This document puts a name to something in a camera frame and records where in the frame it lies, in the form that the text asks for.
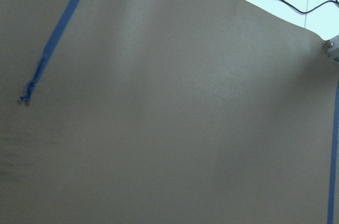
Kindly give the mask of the aluminium frame post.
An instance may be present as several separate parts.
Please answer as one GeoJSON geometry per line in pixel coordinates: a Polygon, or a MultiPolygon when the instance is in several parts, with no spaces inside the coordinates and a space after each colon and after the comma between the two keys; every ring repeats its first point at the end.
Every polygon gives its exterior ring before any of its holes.
{"type": "Polygon", "coordinates": [[[338,63],[338,60],[339,60],[339,48],[338,48],[338,41],[339,41],[339,36],[335,36],[329,40],[326,40],[324,45],[323,45],[323,48],[325,50],[325,53],[326,53],[326,56],[338,63]]]}

